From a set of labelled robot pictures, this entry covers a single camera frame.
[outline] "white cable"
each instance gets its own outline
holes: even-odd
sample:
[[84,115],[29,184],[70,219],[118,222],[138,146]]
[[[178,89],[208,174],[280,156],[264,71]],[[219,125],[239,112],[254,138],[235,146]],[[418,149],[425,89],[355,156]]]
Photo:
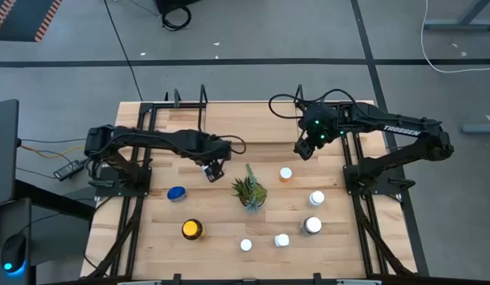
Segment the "white cable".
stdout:
[[427,63],[429,63],[430,67],[438,72],[444,73],[444,74],[454,74],[454,73],[461,73],[461,72],[469,72],[469,71],[486,71],[490,70],[490,67],[487,68],[471,68],[467,70],[440,70],[436,68],[433,63],[427,58],[426,51],[424,50],[424,25],[426,24],[426,17],[427,17],[427,7],[429,0],[426,0],[426,13],[424,14],[424,20],[422,21],[422,27],[420,27],[420,46],[422,47],[422,53],[424,55],[424,58],[426,59]]

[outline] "desk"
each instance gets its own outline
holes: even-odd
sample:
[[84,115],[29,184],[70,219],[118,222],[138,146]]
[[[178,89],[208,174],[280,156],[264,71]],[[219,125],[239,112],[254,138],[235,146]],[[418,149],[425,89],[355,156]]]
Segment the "desk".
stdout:
[[[139,106],[140,103],[121,103],[116,125],[135,127]],[[295,113],[291,102],[275,103],[274,107],[277,112],[287,112],[286,116]],[[196,129],[197,115],[196,108],[161,109],[156,128]],[[298,136],[296,120],[273,116],[266,102],[210,102],[203,113],[202,128],[248,139],[248,149],[243,155],[233,154],[224,166],[225,176],[214,183],[207,181],[193,161],[152,150],[151,190],[142,209],[133,279],[172,279],[174,273],[181,273],[182,279],[311,279],[315,272],[325,279],[365,277],[354,209],[342,173],[345,160],[340,140],[303,161],[293,152]],[[366,156],[386,153],[381,132],[362,134],[361,141]],[[123,150],[123,155],[130,153],[130,149]],[[245,177],[245,163],[252,166],[257,180],[268,190],[264,205],[251,215],[232,196],[234,190],[230,187],[235,177]],[[284,166],[294,173],[286,183],[278,178]],[[177,185],[188,191],[183,203],[171,203],[166,198],[167,190]],[[308,205],[308,195],[314,190],[323,191],[326,197],[318,209]],[[415,271],[400,204],[386,196],[375,196],[374,201],[383,239],[403,264]],[[113,198],[95,214],[86,249],[92,262],[99,262],[115,241],[121,204],[122,198]],[[313,237],[302,237],[299,223],[311,215],[321,219],[322,231]],[[203,241],[181,237],[181,225],[189,218],[206,226],[207,237]],[[278,249],[273,237],[281,233],[290,235],[291,245]],[[243,238],[253,243],[248,253],[240,250]],[[119,274],[124,273],[127,245],[122,251]],[[374,271],[378,272],[373,245],[370,251]],[[92,270],[84,263],[81,275]]]

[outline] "orange lid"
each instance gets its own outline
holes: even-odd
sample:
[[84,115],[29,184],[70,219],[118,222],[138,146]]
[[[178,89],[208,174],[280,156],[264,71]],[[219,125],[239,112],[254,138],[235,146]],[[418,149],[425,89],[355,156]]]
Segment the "orange lid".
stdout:
[[187,221],[183,225],[183,233],[188,235],[188,236],[196,235],[198,229],[199,229],[199,227],[197,226],[196,222],[194,222],[194,221]]

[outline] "white cap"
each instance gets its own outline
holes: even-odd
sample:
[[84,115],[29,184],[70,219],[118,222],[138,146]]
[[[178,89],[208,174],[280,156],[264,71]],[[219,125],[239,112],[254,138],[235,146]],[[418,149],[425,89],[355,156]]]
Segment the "white cap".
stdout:
[[249,251],[252,248],[252,242],[249,239],[244,239],[241,241],[241,249],[243,251]]
[[311,233],[318,233],[322,228],[322,222],[319,218],[311,217],[306,221],[306,229]]
[[275,237],[275,239],[278,246],[289,245],[289,236],[287,236],[286,234],[279,234]]
[[324,193],[320,192],[320,191],[315,191],[313,193],[311,193],[311,199],[315,202],[315,203],[322,203],[324,202]]
[[279,171],[279,175],[282,177],[282,178],[285,178],[285,179],[289,179],[292,177],[292,170],[288,167],[283,167],[280,171]]

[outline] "blue bottle cap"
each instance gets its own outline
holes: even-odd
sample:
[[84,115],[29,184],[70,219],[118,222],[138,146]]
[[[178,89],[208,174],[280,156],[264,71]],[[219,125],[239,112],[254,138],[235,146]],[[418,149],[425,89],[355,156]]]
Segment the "blue bottle cap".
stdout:
[[177,200],[177,199],[183,197],[185,195],[185,193],[186,193],[186,190],[184,189],[184,187],[181,187],[181,186],[172,187],[167,192],[167,199]]

